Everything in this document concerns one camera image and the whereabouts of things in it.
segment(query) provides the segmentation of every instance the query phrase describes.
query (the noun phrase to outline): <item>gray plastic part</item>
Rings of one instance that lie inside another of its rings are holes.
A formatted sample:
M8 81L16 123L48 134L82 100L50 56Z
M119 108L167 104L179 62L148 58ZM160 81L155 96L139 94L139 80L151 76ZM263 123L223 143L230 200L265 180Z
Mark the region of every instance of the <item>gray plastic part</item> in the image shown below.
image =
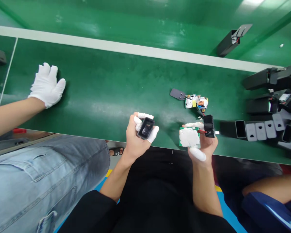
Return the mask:
M266 136L267 138L276 138L276 130L275 130L275 125L273 121L265 121L265 131L266 131Z
M283 131L285 130L285 124L284 121L282 120L282 117L279 113L273 114L273 121L275 125L275 130L276 131Z
M284 149L291 150L291 142L278 142L278 146Z
M170 92L170 96L175 97L178 100L184 100L186 94L178 89L173 88Z
M291 120L291 113L287 112L285 109L281 109L277 113L281 115L281 118Z
M263 122L259 122L255 124L256 138L259 141L264 141L267 139L265 124Z
M246 124L246 132L248 141L257 141L254 123Z

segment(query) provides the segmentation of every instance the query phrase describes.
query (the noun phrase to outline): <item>red object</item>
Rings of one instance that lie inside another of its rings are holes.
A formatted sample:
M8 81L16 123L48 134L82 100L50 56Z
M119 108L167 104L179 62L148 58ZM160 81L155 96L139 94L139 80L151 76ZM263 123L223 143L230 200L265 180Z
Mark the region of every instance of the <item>red object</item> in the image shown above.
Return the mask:
M14 134L27 133L27 130L26 129L15 128L15 129L13 129L13 133Z

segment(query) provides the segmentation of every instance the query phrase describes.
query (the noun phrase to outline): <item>electronic components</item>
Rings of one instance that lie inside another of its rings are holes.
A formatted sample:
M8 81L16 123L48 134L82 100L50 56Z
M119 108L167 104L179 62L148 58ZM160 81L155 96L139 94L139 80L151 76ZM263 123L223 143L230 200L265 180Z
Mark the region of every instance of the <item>electronic components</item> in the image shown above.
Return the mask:
M208 98L196 94L185 95L184 106L185 108L199 108L199 110L204 113L208 106Z

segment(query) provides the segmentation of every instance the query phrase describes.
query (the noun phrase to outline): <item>denim jeans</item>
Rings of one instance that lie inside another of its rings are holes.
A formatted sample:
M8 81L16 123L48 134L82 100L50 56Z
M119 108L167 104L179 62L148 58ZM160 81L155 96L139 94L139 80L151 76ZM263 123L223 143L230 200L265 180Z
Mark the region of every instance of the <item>denim jeans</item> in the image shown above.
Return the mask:
M0 232L53 232L105 177L104 140L58 136L0 156Z

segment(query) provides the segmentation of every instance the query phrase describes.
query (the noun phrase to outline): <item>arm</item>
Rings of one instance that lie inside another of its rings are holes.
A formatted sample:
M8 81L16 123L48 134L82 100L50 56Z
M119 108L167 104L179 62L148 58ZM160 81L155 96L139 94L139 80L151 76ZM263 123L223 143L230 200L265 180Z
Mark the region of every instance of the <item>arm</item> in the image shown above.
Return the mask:
M44 109L44 102L34 97L1 106L0 136L28 121Z
M101 194L113 199L115 202L120 199L130 167L137 158L150 148L159 130L159 127L154 126L149 138L143 140L137 137L136 130L140 126L141 120L138 118L138 113L135 112L129 119L126 130L126 148L122 157L100 190Z
M57 83L57 71L56 66L50 67L47 63L39 65L28 99L0 106L0 136L61 99L66 81L61 79Z
M244 196L251 192L264 193L285 204L291 201L291 174L268 177L256 181L245 187L242 191Z
M199 211L223 217L211 166L193 163L193 202Z
M199 211L223 217L211 165L212 154L218 145L218 138L207 138L202 131L199 131L199 134L200 150L188 149L193 163L193 202Z

